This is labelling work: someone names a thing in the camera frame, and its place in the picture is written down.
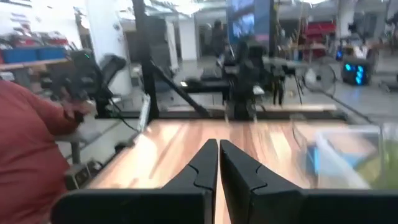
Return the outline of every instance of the wooden tabletop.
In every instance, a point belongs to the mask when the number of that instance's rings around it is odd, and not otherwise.
[[[0,71],[33,67],[33,66],[38,66],[38,65],[48,65],[48,64],[52,64],[52,63],[62,63],[62,62],[67,62],[67,61],[68,61],[67,59],[63,58],[63,59],[54,59],[54,60],[39,60],[39,61],[35,61],[35,62],[0,64]]]
[[[283,46],[282,50],[325,50],[326,46],[323,44],[309,44],[309,45],[288,45]]]
[[[318,128],[342,127],[340,122],[295,123],[312,141]],[[93,189],[142,189],[164,186],[188,164],[211,138],[228,139],[253,158],[301,187],[311,187],[298,162],[301,148],[288,121],[226,123],[225,121],[154,121],[136,141],[123,150],[90,184]],[[229,224],[220,173],[216,194],[216,222]]]

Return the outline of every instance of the white pillar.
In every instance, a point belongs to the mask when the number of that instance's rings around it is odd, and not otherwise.
[[[198,59],[196,22],[192,19],[180,19],[180,42],[182,60]]]
[[[170,62],[172,70],[178,69],[177,48],[175,46],[175,32],[173,22],[166,21],[167,27],[167,42],[169,44]]]
[[[97,63],[106,54],[115,54],[127,60],[126,67],[118,72],[109,89],[122,95],[131,93],[130,61],[117,13],[117,0],[86,0],[86,11]]]
[[[346,37],[351,35],[348,30],[348,24],[354,22],[355,0],[339,0],[339,11],[337,18],[337,37]]]

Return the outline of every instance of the white wall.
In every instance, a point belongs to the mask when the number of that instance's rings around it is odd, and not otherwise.
[[[174,32],[174,24],[172,22],[167,21],[167,43],[169,44],[170,51],[170,62],[172,70],[178,69],[178,58],[177,58],[177,49],[175,45],[175,32]]]
[[[198,58],[196,23],[194,19],[179,20],[182,60]]]
[[[23,14],[30,21],[34,20],[32,8],[0,2],[0,35],[12,32],[14,27],[20,27],[18,22],[11,21],[11,13]]]
[[[86,0],[87,19],[90,23],[90,38],[97,63],[107,54],[115,54],[128,62],[127,44],[117,14],[116,0]],[[122,69],[112,82],[110,90],[121,95],[132,91],[130,66]]]
[[[354,21],[356,2],[353,0],[340,0],[338,17],[337,17],[337,37],[347,37],[351,35],[348,26]]]
[[[7,3],[0,3],[0,35],[12,32],[13,28],[20,27],[17,22],[11,21],[11,14],[24,14],[30,21],[30,28],[33,32],[59,31],[65,35],[69,42],[75,43],[81,48],[81,41],[78,27],[75,22],[73,6],[56,2],[53,9],[47,4],[34,2],[33,8],[18,6]]]

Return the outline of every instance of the monitor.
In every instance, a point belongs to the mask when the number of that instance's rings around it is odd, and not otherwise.
[[[272,46],[274,0],[227,0],[228,39],[231,45],[243,37],[255,37],[267,49]]]

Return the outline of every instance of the ceiling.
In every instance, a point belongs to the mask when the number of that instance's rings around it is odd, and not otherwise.
[[[84,11],[84,0],[72,0]],[[132,0],[117,0],[121,17],[134,19]],[[357,12],[385,11],[388,0],[342,0],[357,1]],[[195,17],[207,23],[214,19],[226,19],[225,0],[144,0],[148,15],[168,17],[171,20]],[[302,3],[301,0],[280,0],[279,18],[293,19],[300,16],[334,16],[338,13],[338,0],[326,0],[320,4]]]

